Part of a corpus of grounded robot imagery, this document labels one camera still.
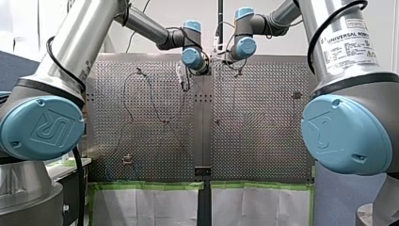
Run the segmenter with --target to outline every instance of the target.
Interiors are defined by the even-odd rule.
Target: label sticker
[[[328,73],[341,73],[344,68],[360,63],[378,65],[365,28],[350,28],[323,35],[320,44]]]
[[[363,28],[367,30],[366,23],[362,19],[347,19],[346,20],[347,28]]]

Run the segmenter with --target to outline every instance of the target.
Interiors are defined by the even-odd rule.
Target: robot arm
[[[84,133],[85,81],[114,19],[154,41],[161,50],[183,47],[183,62],[202,72],[200,23],[168,31],[126,0],[77,1],[33,75],[19,79],[7,101],[0,97],[0,150],[22,160],[68,153]]]
[[[292,0],[286,0],[276,11],[264,16],[255,14],[253,8],[239,8],[235,11],[234,46],[231,48],[229,62],[251,57],[256,52],[253,35],[284,36],[290,24],[300,16],[299,8]]]
[[[252,56],[253,35],[285,35],[302,14],[318,81],[303,112],[302,137],[320,164],[344,174],[399,171],[399,76],[378,65],[361,13],[366,6],[364,0],[287,0],[266,17],[239,8],[227,59]]]
[[[152,40],[160,50],[183,47],[183,64],[196,73],[207,73],[209,62],[202,56],[201,24],[199,22],[186,21],[183,28],[168,30],[135,7],[130,8],[127,18],[120,15],[116,21]]]

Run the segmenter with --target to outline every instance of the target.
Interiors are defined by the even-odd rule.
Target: universal robots logo
[[[39,117],[30,139],[62,148],[71,134],[73,125],[73,119],[47,109]]]

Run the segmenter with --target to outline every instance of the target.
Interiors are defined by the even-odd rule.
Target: black cable
[[[56,57],[53,54],[53,48],[52,48],[52,44],[53,44],[53,40],[54,40],[53,36],[52,38],[50,38],[47,41],[46,47],[47,47],[47,54],[50,56],[50,58],[54,61],[54,63],[57,65],[57,67],[63,71],[64,73],[66,73],[70,78],[72,78],[73,80],[75,80],[79,85],[80,85],[80,89],[82,92],[86,91],[86,85],[84,82],[82,82],[82,80],[80,80],[77,76],[75,76],[73,73],[71,73],[70,71],[68,71],[66,68],[64,68],[61,63],[56,59]]]
[[[230,69],[232,69],[232,70],[234,70],[234,71],[238,71],[239,73],[241,73],[241,71],[246,67],[246,65],[247,65],[247,59],[245,59],[245,61],[244,61],[244,64],[241,66],[241,67],[239,67],[239,68],[234,68],[234,66],[232,66],[234,63],[232,63],[232,64],[230,64],[229,63],[229,61],[227,60],[227,53],[229,53],[230,51],[228,51],[227,49],[229,48],[229,45],[230,45],[230,43],[231,43],[231,41],[232,41],[232,38],[234,38],[234,33],[232,33],[232,35],[231,35],[231,37],[230,37],[230,39],[229,39],[229,42],[227,42],[227,45],[226,45],[226,52],[224,53],[224,55],[225,55],[225,62],[226,62],[226,65],[230,68]]]
[[[293,0],[293,2],[294,2],[294,4],[295,4],[298,8],[300,8],[299,3],[298,3],[298,0]]]
[[[339,14],[341,14],[345,10],[352,8],[356,5],[363,5],[360,8],[361,10],[363,10],[367,7],[368,2],[366,0],[357,0],[357,1],[353,1],[339,9],[337,9],[336,11],[331,13],[331,15],[328,16],[328,18],[320,25],[320,27],[317,28],[316,32],[314,32],[314,35],[311,38],[311,42],[309,43],[309,49],[308,49],[308,65],[309,65],[309,68],[311,69],[312,73],[314,73],[313,62],[312,62],[313,51],[314,51],[314,48],[316,47],[316,44],[319,41],[321,35],[323,34],[323,31],[326,30],[326,28],[329,25],[331,25],[331,23],[336,19],[336,17]]]
[[[151,0],[148,0],[148,1],[147,1],[146,6],[145,6],[144,9],[143,9],[143,13],[146,12],[147,6],[149,5],[150,1],[151,1]],[[129,52],[130,46],[132,45],[132,39],[133,39],[133,36],[134,36],[135,34],[136,34],[136,32],[134,31],[133,34],[130,36],[129,44],[128,44],[128,46],[127,46],[127,48],[126,48],[126,52],[125,52],[126,54]]]
[[[394,223],[388,225],[388,226],[399,226],[399,219],[396,220]]]
[[[73,156],[76,162],[77,177],[79,180],[79,208],[77,226],[84,226],[85,220],[85,174],[83,172],[82,159],[77,147],[73,148]]]
[[[205,62],[206,62],[206,67],[207,67],[206,72],[209,72],[209,67],[210,67],[211,59],[210,59],[209,56],[202,50],[202,46],[201,46],[200,44],[196,43],[195,41],[193,41],[192,39],[190,39],[190,38],[188,37],[187,33],[184,31],[184,29],[183,29],[182,27],[171,26],[171,27],[167,27],[167,28],[166,28],[166,30],[171,30],[171,29],[180,30],[180,31],[182,32],[182,34],[183,34],[184,39],[187,39],[187,40],[191,41],[196,47],[200,48],[201,53],[205,55]]]
[[[303,22],[303,20],[300,20],[300,21],[298,21],[298,22],[295,23],[295,24],[290,24],[289,26],[290,26],[290,27],[293,27],[293,26],[296,26],[296,25],[300,25],[302,22]]]

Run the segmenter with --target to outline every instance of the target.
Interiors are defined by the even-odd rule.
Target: green tape
[[[309,185],[294,185],[294,184],[250,182],[250,181],[211,182],[212,189],[239,189],[239,188],[245,188],[245,187],[295,190],[295,191],[307,191],[307,190],[312,190],[312,188],[313,188],[313,186],[309,186]]]
[[[313,226],[313,211],[314,211],[314,186],[311,186],[311,200],[309,203],[309,226]]]
[[[157,182],[113,182],[113,183],[90,183],[95,190],[202,190],[203,182],[195,183],[157,183]]]
[[[88,226],[93,226],[93,206],[94,206],[94,194],[96,193],[96,189],[93,186],[88,187]]]

